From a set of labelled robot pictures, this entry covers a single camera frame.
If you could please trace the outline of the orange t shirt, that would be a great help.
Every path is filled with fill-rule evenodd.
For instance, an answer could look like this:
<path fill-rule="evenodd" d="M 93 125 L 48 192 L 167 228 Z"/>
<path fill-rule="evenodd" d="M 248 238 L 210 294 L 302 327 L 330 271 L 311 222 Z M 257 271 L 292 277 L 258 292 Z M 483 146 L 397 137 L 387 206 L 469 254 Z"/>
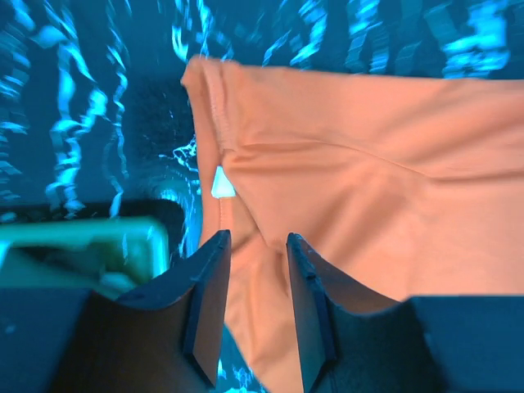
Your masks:
<path fill-rule="evenodd" d="M 232 234 L 225 323 L 300 392 L 286 242 L 394 300 L 523 292 L 523 83 L 190 60 L 201 237 Z"/>

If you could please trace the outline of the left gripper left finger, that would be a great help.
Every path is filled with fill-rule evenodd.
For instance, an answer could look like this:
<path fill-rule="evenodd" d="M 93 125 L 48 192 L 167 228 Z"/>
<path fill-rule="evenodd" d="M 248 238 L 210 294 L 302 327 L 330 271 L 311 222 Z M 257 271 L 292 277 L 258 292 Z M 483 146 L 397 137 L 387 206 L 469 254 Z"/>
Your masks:
<path fill-rule="evenodd" d="M 207 392 L 215 387 L 231 258 L 218 231 L 186 262 L 117 300 L 84 293 L 55 392 Z"/>

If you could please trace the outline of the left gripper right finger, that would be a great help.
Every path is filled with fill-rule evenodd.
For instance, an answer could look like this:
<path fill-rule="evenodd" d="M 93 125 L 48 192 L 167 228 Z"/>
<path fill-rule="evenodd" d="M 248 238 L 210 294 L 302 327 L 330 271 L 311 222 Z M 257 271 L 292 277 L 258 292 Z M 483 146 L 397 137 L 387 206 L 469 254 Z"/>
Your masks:
<path fill-rule="evenodd" d="M 300 235 L 287 259 L 306 392 L 432 392 L 434 362 L 414 307 L 328 263 Z"/>

